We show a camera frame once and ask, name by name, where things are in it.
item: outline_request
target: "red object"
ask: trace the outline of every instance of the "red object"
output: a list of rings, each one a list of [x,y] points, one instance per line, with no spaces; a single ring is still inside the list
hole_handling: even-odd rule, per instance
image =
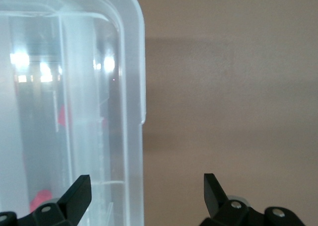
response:
[[[33,212],[38,208],[43,202],[51,200],[52,193],[49,190],[41,190],[39,191],[34,199],[30,203],[30,212]]]
[[[66,121],[65,121],[65,108],[64,105],[62,105],[59,113],[59,119],[58,123],[61,124],[62,126],[66,127]]]

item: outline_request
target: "black plastic part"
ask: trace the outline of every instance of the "black plastic part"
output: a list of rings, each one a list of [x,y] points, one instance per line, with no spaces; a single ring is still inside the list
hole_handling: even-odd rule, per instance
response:
[[[215,175],[204,174],[204,201],[210,217],[213,218],[219,208],[228,200]]]
[[[283,217],[273,213],[279,209],[284,213]],[[269,207],[265,210],[265,222],[268,226],[305,226],[304,223],[292,211],[281,207]]]
[[[240,208],[233,207],[232,202],[239,203]],[[244,203],[237,200],[228,200],[213,217],[213,221],[220,222],[227,226],[243,226],[246,225],[247,218],[248,207]]]
[[[204,200],[211,218],[200,226],[305,226],[288,209],[270,207],[261,214],[239,200],[228,200],[214,174],[204,174]]]
[[[210,218],[206,218],[201,224],[200,226],[226,226],[225,224],[219,223],[219,222],[215,222]]]
[[[15,212],[2,212],[0,218],[5,217],[5,220],[0,221],[0,226],[16,226],[17,218]]]
[[[91,202],[89,175],[81,175],[58,200],[64,217],[77,225]]]
[[[251,207],[248,210],[248,226],[264,226],[264,214],[257,212]]]
[[[17,220],[15,212],[0,213],[0,226],[76,226],[91,202],[89,175],[81,175],[57,203],[47,203]]]

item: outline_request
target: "white background surface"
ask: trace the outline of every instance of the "white background surface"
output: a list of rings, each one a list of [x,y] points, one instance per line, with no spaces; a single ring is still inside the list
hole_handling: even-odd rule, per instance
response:
[[[199,225],[210,172],[317,225],[318,0],[139,2],[146,226]]]

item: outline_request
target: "screw head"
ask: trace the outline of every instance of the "screw head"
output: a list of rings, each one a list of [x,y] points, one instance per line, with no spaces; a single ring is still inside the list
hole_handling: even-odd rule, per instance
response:
[[[233,201],[233,202],[231,203],[231,206],[232,206],[233,208],[235,208],[235,209],[240,209],[240,208],[242,208],[242,205],[241,205],[239,202],[237,202],[237,201]]]
[[[280,209],[273,209],[273,214],[278,217],[285,217],[285,213]]]
[[[48,212],[49,210],[51,209],[51,206],[45,206],[41,209],[41,212],[44,213],[44,212]]]
[[[7,215],[1,215],[0,216],[0,222],[5,221],[8,218]]]

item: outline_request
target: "plastic bin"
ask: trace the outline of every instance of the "plastic bin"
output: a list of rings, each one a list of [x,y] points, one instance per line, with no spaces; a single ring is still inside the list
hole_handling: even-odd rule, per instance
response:
[[[1,212],[89,174],[80,225],[144,225],[144,40],[136,0],[0,0]]]

